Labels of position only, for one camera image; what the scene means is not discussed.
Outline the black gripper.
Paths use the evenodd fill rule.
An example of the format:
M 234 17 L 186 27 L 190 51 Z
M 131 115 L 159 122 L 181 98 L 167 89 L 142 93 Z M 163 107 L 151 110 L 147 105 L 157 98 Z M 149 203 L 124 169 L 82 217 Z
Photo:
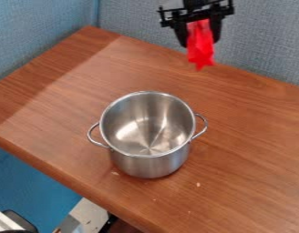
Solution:
M 158 7 L 162 27 L 173 27 L 181 46 L 187 47 L 186 23 L 210 19 L 213 40 L 222 36 L 223 20 L 235 13 L 234 0 L 162 0 Z

